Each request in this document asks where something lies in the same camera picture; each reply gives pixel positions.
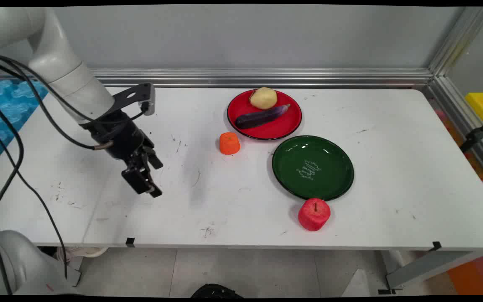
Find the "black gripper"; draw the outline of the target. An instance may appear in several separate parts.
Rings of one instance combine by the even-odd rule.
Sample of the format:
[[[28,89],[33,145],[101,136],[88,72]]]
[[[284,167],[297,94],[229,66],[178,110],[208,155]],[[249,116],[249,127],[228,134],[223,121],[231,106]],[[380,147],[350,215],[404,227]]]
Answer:
[[[100,122],[88,122],[83,128],[100,145],[113,142],[105,151],[113,158],[124,161],[127,168],[121,172],[123,179],[137,194],[148,193],[153,198],[162,195],[161,189],[151,176],[150,164],[154,169],[164,165],[154,150],[153,142],[122,110],[100,117]]]

